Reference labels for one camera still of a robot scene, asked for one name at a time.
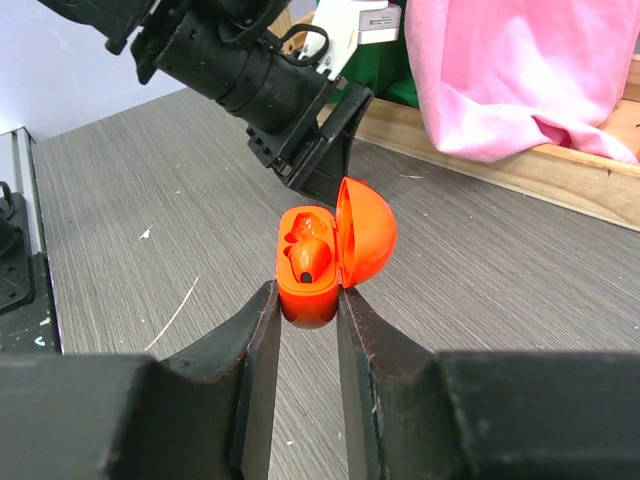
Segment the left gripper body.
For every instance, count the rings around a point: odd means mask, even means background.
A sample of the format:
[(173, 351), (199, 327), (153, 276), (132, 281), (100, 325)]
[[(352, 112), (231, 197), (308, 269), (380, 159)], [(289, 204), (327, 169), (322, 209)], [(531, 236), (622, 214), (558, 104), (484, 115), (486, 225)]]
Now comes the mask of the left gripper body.
[(338, 88), (310, 60), (298, 60), (309, 31), (297, 23), (271, 27), (277, 9), (158, 9), (131, 51), (138, 79), (162, 71), (247, 124), (248, 145), (261, 164), (300, 190), (320, 146), (318, 115)]

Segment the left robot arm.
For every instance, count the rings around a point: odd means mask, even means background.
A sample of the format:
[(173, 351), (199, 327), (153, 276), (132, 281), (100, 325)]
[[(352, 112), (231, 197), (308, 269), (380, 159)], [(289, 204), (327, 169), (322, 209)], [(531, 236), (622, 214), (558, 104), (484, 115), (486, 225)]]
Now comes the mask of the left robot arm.
[(288, 188), (326, 204), (346, 197), (357, 127), (373, 93), (348, 89), (324, 122), (317, 117), (339, 82), (318, 72), (328, 31), (270, 26), (285, 1), (59, 1), (46, 7), (106, 38), (114, 55), (131, 48), (138, 80), (162, 71), (247, 124), (248, 146)]

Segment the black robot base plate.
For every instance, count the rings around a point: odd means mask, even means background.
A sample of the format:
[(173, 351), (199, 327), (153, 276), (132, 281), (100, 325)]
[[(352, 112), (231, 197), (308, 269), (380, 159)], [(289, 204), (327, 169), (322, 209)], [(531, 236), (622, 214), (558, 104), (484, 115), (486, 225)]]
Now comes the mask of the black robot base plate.
[(38, 205), (1, 183), (1, 352), (61, 353)]

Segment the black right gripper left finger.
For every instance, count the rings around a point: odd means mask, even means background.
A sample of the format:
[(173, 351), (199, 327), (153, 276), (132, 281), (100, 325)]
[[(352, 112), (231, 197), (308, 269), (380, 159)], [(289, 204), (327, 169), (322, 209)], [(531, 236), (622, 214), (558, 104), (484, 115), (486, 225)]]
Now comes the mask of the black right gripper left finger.
[(264, 479), (280, 348), (276, 285), (163, 359), (1, 359), (5, 479)]

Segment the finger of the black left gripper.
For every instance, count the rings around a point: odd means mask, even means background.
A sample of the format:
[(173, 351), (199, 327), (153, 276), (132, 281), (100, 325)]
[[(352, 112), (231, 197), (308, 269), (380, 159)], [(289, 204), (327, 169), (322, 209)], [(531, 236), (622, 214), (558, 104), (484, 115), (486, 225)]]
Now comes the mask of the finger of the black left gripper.
[(372, 99), (368, 87), (354, 83), (334, 106), (320, 128), (320, 146), (312, 149), (312, 169), (300, 188), (302, 195), (331, 206), (336, 203), (355, 133)]

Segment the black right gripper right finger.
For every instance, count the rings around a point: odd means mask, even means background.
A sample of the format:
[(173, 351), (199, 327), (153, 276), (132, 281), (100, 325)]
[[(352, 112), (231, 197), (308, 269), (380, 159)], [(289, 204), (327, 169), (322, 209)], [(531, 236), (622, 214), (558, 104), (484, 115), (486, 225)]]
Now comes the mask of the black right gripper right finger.
[(635, 479), (639, 357), (432, 352), (355, 289), (337, 340), (353, 479)]

